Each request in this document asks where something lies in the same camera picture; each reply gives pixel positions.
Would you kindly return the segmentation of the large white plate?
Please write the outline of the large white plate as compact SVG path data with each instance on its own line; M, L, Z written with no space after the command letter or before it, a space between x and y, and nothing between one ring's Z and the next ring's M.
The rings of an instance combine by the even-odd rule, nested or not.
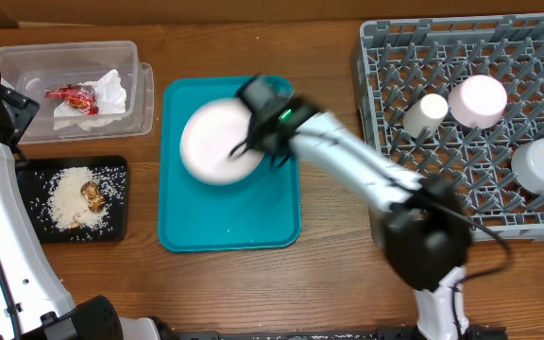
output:
M264 154L245 150L250 111L236 98L217 99L188 120L179 145L181 161L194 178L229 185L249 176Z

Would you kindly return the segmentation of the red snack wrapper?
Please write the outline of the red snack wrapper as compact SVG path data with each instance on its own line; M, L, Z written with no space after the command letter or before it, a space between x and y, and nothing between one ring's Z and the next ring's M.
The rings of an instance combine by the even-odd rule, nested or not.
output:
M61 99L72 109L78 110L86 115L97 115L99 112L95 89L93 86L69 85L58 87L56 89L47 91L44 97Z

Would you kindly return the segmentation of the brown food scrap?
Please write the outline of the brown food scrap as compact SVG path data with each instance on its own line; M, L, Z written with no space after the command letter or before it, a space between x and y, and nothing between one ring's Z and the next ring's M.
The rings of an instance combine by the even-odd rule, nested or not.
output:
M91 212L100 213L104 209L106 199L94 182L88 181L84 183L80 188L80 192L87 200L88 208Z

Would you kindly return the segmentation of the white cup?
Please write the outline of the white cup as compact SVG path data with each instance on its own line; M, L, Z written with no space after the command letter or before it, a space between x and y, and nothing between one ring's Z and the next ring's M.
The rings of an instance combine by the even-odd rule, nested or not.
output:
M419 137L426 130L427 137L431 137L449 111L447 100L436 93L424 95L407 112L402 124L404 130L413 138Z

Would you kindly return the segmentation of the small white plate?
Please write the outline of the small white plate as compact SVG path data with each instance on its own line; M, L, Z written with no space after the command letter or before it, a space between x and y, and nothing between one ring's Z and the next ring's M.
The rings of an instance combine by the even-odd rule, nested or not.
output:
M495 78L476 75L457 85L449 94L452 117L467 128L491 128L502 117L507 92Z

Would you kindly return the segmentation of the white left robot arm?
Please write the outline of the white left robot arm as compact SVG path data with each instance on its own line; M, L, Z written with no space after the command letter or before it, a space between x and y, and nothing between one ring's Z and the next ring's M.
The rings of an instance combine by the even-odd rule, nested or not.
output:
M37 238L16 178L17 144L38 104L5 87L0 73L0 339L164 339L152 317L119 316L103 296L75 304Z

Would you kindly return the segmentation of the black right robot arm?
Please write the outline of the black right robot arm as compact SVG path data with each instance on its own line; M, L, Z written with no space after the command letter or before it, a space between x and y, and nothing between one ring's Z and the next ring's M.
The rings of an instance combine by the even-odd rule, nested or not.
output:
M462 339L469 323L460 287L472 236L450 182L424 177L356 137L308 98L277 90L264 76L236 97L250 113L233 154L261 151L278 166L311 162L359 196L376 219L374 242L416 295L416 332L423 339Z

